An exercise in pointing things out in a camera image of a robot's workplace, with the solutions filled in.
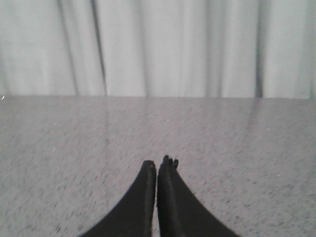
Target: floor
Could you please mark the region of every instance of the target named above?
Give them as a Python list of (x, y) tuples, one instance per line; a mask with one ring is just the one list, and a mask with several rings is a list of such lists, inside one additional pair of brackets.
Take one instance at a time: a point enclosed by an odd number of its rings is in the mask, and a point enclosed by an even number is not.
[(76, 237), (169, 154), (242, 237), (315, 237), (315, 144), (316, 100), (6, 96), (0, 236)]

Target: curtain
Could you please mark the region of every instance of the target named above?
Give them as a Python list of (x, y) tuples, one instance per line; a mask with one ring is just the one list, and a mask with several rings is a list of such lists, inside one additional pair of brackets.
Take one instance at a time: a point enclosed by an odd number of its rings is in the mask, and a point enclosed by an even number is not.
[(0, 94), (314, 98), (315, 0), (0, 0)]

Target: curtain fold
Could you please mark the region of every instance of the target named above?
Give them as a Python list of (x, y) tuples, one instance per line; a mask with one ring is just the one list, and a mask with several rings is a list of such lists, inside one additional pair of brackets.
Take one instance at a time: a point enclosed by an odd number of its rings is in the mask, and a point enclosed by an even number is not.
[(0, 94), (314, 98), (314, 0), (0, 0)]

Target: white curtain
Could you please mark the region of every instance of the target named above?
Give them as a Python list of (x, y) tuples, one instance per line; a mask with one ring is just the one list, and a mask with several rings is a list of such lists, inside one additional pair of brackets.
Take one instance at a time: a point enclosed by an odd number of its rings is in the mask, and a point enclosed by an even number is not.
[(0, 0), (0, 94), (314, 98), (315, 0)]

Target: gray carpet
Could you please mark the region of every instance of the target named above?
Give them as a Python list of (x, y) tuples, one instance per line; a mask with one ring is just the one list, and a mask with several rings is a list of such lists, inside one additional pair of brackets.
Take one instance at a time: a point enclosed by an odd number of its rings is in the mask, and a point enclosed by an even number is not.
[(314, 237), (315, 134), (316, 100), (6, 96), (0, 236), (76, 237), (169, 154), (237, 234)]

